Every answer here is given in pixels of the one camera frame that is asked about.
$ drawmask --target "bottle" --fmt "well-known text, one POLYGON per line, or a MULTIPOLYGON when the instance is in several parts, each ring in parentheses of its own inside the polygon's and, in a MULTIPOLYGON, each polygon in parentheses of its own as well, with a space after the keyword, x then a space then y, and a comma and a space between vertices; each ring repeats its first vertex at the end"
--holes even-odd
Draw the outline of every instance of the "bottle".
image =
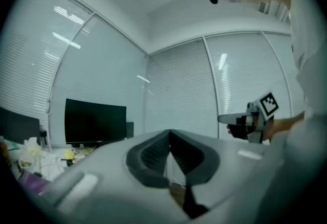
POLYGON ((4 139, 3 136, 0 136, 0 147, 1 147, 2 155, 4 156, 8 166, 10 166, 11 165, 11 159, 10 159, 10 156, 9 156, 7 144, 5 143, 5 139, 4 139))

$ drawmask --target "cable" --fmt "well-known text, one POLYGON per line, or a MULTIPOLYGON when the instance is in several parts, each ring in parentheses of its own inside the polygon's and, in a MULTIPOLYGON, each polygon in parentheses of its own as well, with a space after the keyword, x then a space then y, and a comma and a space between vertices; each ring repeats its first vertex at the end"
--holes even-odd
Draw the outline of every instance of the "cable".
POLYGON ((177 180, 177 178, 175 178, 173 175, 172 175, 172 177, 173 177, 173 179, 174 179, 175 181, 177 181, 177 183, 178 183, 179 185, 182 186, 183 189, 186 189, 186 187, 184 187, 184 186, 182 185, 182 183, 179 182, 179 181, 177 180))

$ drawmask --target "computer monitor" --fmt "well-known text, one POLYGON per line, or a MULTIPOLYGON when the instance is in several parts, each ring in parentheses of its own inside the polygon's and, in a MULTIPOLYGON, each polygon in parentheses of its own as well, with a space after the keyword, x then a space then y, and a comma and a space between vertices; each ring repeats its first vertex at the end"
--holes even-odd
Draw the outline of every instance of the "computer monitor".
POLYGON ((126 107, 66 99, 67 144, 106 144, 126 135, 126 107))

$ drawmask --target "yellow object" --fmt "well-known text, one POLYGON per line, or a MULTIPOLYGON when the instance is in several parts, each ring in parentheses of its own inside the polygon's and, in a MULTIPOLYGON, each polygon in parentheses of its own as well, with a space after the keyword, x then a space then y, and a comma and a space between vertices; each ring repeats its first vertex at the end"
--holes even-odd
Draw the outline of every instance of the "yellow object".
POLYGON ((67 149, 67 150, 64 151, 64 157, 65 157, 66 160, 73 160, 74 156, 75 156, 75 154, 73 153, 72 150, 67 149))

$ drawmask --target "purple object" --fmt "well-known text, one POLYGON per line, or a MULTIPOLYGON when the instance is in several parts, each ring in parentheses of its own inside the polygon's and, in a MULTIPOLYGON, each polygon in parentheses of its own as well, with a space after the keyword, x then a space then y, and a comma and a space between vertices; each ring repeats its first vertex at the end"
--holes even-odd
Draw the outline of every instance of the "purple object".
POLYGON ((44 180, 37 175, 29 173, 23 170, 18 182, 26 189, 32 191, 33 193, 40 193, 48 185, 49 181, 44 180))

